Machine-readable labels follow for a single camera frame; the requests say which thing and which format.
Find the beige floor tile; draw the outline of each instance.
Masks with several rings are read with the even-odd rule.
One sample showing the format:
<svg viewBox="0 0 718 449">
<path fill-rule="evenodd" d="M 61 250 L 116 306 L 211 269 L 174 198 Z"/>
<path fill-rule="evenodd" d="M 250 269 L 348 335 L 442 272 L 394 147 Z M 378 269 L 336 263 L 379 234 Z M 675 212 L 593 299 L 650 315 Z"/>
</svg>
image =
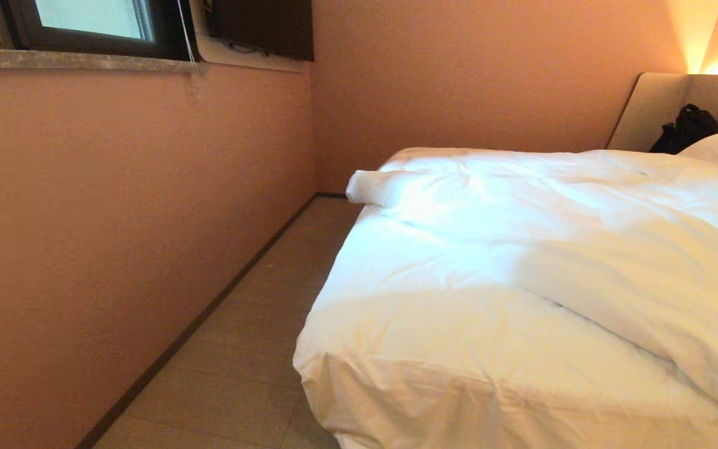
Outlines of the beige floor tile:
<svg viewBox="0 0 718 449">
<path fill-rule="evenodd" d="M 165 367 L 126 415 L 278 447 L 301 394 L 299 389 Z"/>
<path fill-rule="evenodd" d="M 93 449 L 177 449 L 182 429 L 122 415 Z"/>
<path fill-rule="evenodd" d="M 352 205 L 339 198 L 316 198 L 294 226 L 348 233 L 364 205 Z"/>
<path fill-rule="evenodd" d="M 240 356 L 240 350 L 230 343 L 228 335 L 196 332 L 168 362 L 168 366 L 227 375 Z"/>
<path fill-rule="evenodd" d="M 321 288 L 325 284 L 330 270 L 330 264 L 289 263 L 262 259 L 251 268 L 251 271 L 245 277 L 245 281 L 289 282 L 291 284 Z"/>
<path fill-rule="evenodd" d="M 282 238 L 262 257 L 263 264 L 308 264 L 331 270 L 334 258 L 345 242 L 345 234 L 323 238 L 291 235 Z"/>
<path fill-rule="evenodd" d="M 267 447 L 183 430 L 182 435 L 179 436 L 177 449 L 267 449 Z"/>
<path fill-rule="evenodd" d="M 243 354 L 234 364 L 229 375 L 292 389 L 301 387 L 301 375 L 293 368 L 291 357 Z"/>
<path fill-rule="evenodd" d="M 281 449 L 340 449 L 340 445 L 333 435 L 320 427 L 312 415 L 307 398 L 302 395 Z"/>
<path fill-rule="evenodd" d="M 226 301 L 237 306 L 275 306 L 308 312 L 319 292 L 320 288 L 290 282 L 243 279 L 243 282 L 228 295 Z"/>
<path fill-rule="evenodd" d="M 200 329 L 234 336 L 294 342 L 307 322 L 307 311 L 262 305 L 219 307 Z"/>
<path fill-rule="evenodd" d="M 301 385 L 301 376 L 293 369 L 294 350 L 292 341 L 197 332 L 169 366 L 296 389 Z"/>
</svg>

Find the hotel room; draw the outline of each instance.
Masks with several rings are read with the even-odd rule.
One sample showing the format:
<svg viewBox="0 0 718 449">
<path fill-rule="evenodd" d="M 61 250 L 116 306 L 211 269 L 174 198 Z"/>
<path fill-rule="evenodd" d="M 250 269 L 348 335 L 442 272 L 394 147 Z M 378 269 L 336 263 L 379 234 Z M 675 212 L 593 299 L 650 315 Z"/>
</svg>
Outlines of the hotel room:
<svg viewBox="0 0 718 449">
<path fill-rule="evenodd" d="M 687 103 L 718 0 L 0 0 L 0 449 L 718 448 Z"/>
</svg>

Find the window sill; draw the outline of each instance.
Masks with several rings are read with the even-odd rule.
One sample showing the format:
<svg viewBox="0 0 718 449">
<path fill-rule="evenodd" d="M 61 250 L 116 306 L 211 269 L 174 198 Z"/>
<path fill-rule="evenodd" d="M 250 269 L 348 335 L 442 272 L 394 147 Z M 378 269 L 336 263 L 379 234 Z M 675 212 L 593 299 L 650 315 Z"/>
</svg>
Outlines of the window sill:
<svg viewBox="0 0 718 449">
<path fill-rule="evenodd" d="M 184 60 L 151 57 L 0 49 L 0 69 L 94 69 L 188 73 L 193 71 L 193 65 Z"/>
</svg>

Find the window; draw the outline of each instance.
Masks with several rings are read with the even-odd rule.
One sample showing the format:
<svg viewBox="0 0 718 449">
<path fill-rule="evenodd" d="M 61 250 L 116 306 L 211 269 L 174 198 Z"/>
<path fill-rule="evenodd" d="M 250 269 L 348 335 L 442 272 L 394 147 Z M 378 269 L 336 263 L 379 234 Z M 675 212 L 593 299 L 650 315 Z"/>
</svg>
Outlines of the window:
<svg viewBox="0 0 718 449">
<path fill-rule="evenodd" d="M 189 60 L 179 7 L 176 0 L 0 0 L 0 34 L 15 49 Z"/>
</svg>

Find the window glass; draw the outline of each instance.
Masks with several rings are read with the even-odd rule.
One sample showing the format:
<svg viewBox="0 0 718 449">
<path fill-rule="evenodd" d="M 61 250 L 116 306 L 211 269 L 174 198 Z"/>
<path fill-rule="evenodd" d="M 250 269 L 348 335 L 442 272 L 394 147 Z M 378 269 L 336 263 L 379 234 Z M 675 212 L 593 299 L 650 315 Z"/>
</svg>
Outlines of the window glass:
<svg viewBox="0 0 718 449">
<path fill-rule="evenodd" d="M 145 0 L 36 0 L 43 26 L 153 41 Z"/>
</svg>

